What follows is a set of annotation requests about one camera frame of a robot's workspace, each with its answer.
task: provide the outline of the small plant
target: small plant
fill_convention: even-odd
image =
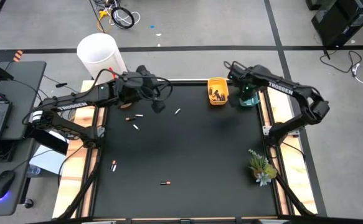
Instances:
[[[249,149],[252,158],[250,159],[251,170],[256,178],[256,182],[260,182],[260,186],[265,186],[271,182],[271,179],[276,177],[277,170],[268,163],[266,157],[257,154],[255,151]]]

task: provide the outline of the black mouse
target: black mouse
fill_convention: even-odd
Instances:
[[[4,197],[8,192],[14,178],[15,172],[12,170],[3,171],[0,174],[0,198]]]

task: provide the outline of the white bucket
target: white bucket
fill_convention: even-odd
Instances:
[[[118,74],[126,71],[118,46],[114,38],[108,34],[99,33],[85,37],[77,46],[77,56],[94,79],[103,68],[112,69]],[[98,78],[97,84],[112,79],[112,73],[104,71]]]

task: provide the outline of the black tabletop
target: black tabletop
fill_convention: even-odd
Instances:
[[[0,63],[0,66],[5,68],[7,64],[8,63]],[[45,70],[45,62],[11,63],[7,70],[14,76],[15,80],[19,80],[38,89]],[[27,111],[32,108],[36,94],[28,87],[10,81],[2,81],[0,83],[0,92],[5,94],[9,100],[12,101],[12,110],[7,122],[7,125],[10,127],[5,135],[9,136],[7,141],[10,141],[10,139],[13,141],[20,135],[16,132],[17,129],[19,132],[23,132],[24,130],[21,119],[25,116]],[[30,158],[34,146],[35,141],[33,139],[18,141],[16,147],[13,149],[14,157],[12,161],[0,163],[0,173],[5,170],[11,170],[22,161]],[[0,216],[12,215],[15,212],[26,179],[28,164],[28,162],[25,162],[15,170],[16,176],[14,182],[11,184],[9,193],[0,199]]]
[[[248,169],[249,149],[264,154],[258,108],[211,106],[205,85],[175,86],[166,105],[160,114],[149,101],[109,109],[94,217],[276,214],[271,187]],[[134,114],[144,117],[125,121]]]

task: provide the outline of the gray floor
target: gray floor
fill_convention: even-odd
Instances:
[[[303,0],[270,0],[283,45],[319,45],[311,25],[314,12]],[[110,32],[120,47],[190,45],[274,45],[262,0],[124,1],[142,20],[130,30]],[[11,0],[0,12],[0,49],[75,48],[86,35],[98,32],[88,1]],[[363,28],[353,38],[363,45]],[[276,51],[200,51],[122,53],[127,67],[144,64],[166,78],[224,77],[224,60],[251,66],[262,64],[282,74]],[[324,121],[307,128],[321,190],[330,217],[363,218],[363,84],[349,74],[321,64],[322,52],[285,52],[292,79],[318,88],[330,101]],[[46,75],[78,90],[89,79],[75,54],[24,54],[22,61],[44,60]],[[331,63],[346,69],[346,51],[332,56]],[[363,62],[358,76],[363,79]],[[49,96],[69,94],[43,79],[41,89]],[[0,223],[49,220],[55,204],[55,178],[33,179],[28,197],[36,206],[19,206]]]

